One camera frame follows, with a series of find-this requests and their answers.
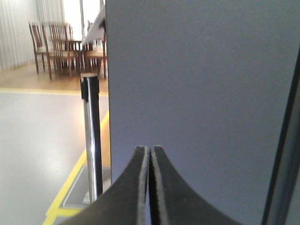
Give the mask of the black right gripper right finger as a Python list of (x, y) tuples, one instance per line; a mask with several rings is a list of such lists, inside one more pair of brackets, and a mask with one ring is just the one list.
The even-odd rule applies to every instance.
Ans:
[(181, 177), (163, 147), (150, 149), (150, 218), (153, 225), (236, 225)]

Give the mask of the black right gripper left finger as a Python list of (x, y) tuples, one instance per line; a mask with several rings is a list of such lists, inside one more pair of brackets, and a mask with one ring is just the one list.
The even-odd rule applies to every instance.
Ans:
[(119, 178), (90, 206), (62, 225), (144, 225), (150, 153), (137, 146)]

